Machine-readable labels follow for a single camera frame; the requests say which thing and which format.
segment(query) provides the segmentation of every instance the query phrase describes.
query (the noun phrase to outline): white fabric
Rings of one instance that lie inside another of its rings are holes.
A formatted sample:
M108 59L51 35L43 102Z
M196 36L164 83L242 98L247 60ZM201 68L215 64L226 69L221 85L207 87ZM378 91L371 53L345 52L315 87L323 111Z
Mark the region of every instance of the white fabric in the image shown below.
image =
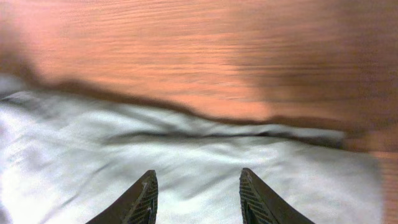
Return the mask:
M9 223L85 223L149 169L159 181L157 223L242 223L243 167L315 223L381 223L372 157L259 136L288 133L338 145L343 135L336 131L234 126L10 88L0 102L0 128L1 204Z

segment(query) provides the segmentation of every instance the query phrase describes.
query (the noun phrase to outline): wood grain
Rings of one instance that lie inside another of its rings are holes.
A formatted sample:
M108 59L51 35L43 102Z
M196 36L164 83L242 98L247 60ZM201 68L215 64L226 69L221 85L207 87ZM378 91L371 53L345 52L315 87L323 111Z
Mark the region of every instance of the wood grain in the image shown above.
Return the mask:
M396 0L0 0L0 71L223 122L339 129L346 149L391 156L397 27ZM397 160L382 161L397 223Z

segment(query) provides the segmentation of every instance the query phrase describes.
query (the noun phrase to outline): wooden table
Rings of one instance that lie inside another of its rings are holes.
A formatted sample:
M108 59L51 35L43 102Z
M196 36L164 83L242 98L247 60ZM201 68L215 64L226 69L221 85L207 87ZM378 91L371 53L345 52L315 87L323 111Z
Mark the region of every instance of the wooden table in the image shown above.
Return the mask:
M0 71L233 123L347 132L398 222L396 0L0 0Z

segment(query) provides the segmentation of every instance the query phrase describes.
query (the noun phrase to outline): crumpled fabric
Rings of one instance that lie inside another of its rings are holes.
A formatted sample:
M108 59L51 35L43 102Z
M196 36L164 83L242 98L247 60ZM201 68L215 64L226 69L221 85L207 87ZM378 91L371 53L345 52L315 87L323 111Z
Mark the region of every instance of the crumpled fabric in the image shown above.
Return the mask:
M5 76L0 99L2 223L85 223L149 169L157 223L242 223L243 167L315 223L382 222L377 160L335 149L339 131L222 124Z

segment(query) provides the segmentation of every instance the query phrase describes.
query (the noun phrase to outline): wooden surface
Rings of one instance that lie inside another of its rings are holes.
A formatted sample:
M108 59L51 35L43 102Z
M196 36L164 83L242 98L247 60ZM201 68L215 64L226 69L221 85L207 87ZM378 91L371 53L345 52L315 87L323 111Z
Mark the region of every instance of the wooden surface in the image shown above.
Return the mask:
M397 27L396 0L0 0L0 71L224 122L346 131L345 148L383 157L396 223Z

